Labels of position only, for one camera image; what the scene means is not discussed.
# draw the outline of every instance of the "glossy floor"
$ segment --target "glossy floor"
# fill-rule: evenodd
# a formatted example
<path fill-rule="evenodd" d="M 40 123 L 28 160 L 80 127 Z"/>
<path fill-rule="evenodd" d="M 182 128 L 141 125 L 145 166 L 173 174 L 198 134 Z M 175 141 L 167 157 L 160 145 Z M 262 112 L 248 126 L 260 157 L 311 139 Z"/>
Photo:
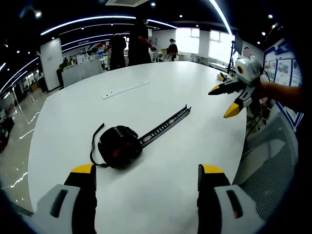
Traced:
<path fill-rule="evenodd" d="M 38 89 L 10 110 L 9 115 L 15 124 L 0 155 L 1 189 L 12 202 L 31 212 L 27 176 L 30 142 L 44 101 L 55 92 L 57 90 L 43 94 Z"/>

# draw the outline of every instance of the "monitor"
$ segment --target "monitor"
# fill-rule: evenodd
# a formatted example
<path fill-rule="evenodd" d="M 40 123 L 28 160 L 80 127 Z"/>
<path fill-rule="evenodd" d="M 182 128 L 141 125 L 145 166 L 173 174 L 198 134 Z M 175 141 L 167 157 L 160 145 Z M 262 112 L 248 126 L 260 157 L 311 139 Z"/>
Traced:
<path fill-rule="evenodd" d="M 243 41 L 242 39 L 239 37 L 239 35 L 237 33 L 235 33 L 235 44 L 234 44 L 234 49 L 235 51 L 237 51 L 240 55 L 242 55 L 242 50 L 243 50 Z"/>

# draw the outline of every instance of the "black ceiling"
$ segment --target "black ceiling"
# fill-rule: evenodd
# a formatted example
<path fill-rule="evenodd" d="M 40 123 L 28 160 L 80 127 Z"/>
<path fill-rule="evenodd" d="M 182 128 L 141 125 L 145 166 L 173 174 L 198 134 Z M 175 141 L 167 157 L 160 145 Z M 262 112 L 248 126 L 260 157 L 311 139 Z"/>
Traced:
<path fill-rule="evenodd" d="M 136 12 L 148 12 L 149 18 L 172 24 L 177 27 L 195 27 L 199 25 L 201 30 L 219 30 L 226 32 L 223 22 L 209 0 L 190 0 L 188 4 L 181 0 L 157 0 L 156 6 L 151 7 L 150 2 L 146 2 L 136 8 L 122 6 L 106 6 L 107 0 L 82 1 L 42 1 L 42 0 L 20 0 L 2 2 L 0 19 L 2 22 L 1 44 L 0 44 L 0 64 L 6 62 L 6 66 L 0 71 L 0 87 L 2 87 L 13 74 L 21 67 L 36 57 L 36 51 L 40 46 L 51 40 L 51 37 L 59 37 L 62 44 L 97 35 L 111 34 L 116 32 L 127 32 L 129 25 L 114 25 L 110 23 L 134 23 L 133 19 L 94 19 L 73 23 L 46 35 L 40 34 L 59 24 L 86 17 L 120 15 L 134 16 Z M 262 50 L 280 39 L 281 33 L 273 31 L 268 37 L 262 36 L 261 32 L 267 34 L 271 26 L 276 23 L 275 19 L 268 19 L 271 14 L 266 6 L 261 2 L 241 0 L 216 0 L 223 11 L 233 32 L 238 32 L 241 38 L 251 44 L 261 44 Z M 42 12 L 40 18 L 35 17 L 34 10 Z M 103 26 L 86 27 L 94 24 L 109 24 Z M 157 23 L 149 23 L 149 26 L 162 29 L 171 29 Z M 84 30 L 74 30 L 62 35 L 69 30 L 85 27 Z M 35 69 L 36 62 L 27 67 L 27 70 Z"/>

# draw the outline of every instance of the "white table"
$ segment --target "white table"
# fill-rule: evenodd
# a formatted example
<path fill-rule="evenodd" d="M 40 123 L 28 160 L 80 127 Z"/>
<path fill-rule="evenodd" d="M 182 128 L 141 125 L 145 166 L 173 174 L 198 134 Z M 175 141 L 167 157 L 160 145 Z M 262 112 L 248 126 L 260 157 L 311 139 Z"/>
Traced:
<path fill-rule="evenodd" d="M 222 72 L 227 72 L 228 71 L 228 67 L 222 65 L 222 64 L 219 64 L 219 63 L 216 63 L 216 62 L 209 62 L 209 64 L 215 68 L 215 69 L 218 69 Z"/>
<path fill-rule="evenodd" d="M 217 70 L 179 61 L 126 67 L 75 83 L 48 97 L 33 133 L 28 162 L 30 198 L 37 201 L 70 171 L 90 163 L 94 131 L 125 125 L 139 136 L 185 104 L 191 113 L 152 144 L 130 169 L 97 168 L 97 233 L 197 232 L 197 169 L 222 168 L 233 181 L 241 158 L 246 110 L 223 115 L 238 96 L 209 96 Z M 106 100 L 101 95 L 140 81 L 150 84 Z M 96 147 L 95 160 L 102 162 Z"/>

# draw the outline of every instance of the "white ruler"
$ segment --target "white ruler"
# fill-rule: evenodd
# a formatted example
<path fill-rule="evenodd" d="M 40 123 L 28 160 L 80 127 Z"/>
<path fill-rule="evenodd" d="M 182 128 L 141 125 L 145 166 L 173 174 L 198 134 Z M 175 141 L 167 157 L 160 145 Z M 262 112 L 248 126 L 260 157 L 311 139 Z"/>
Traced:
<path fill-rule="evenodd" d="M 108 93 L 102 95 L 102 99 L 105 100 L 105 99 L 111 98 L 112 96 L 115 96 L 117 94 L 121 94 L 121 93 L 127 92 L 128 90 L 132 90 L 132 89 L 135 89 L 137 87 L 140 87 L 140 86 L 143 86 L 143 85 L 146 85 L 146 84 L 149 84 L 149 82 L 148 81 L 143 81 L 140 84 L 131 86 L 129 88 L 125 88 L 123 90 L 113 90 L 111 92 L 108 92 Z"/>

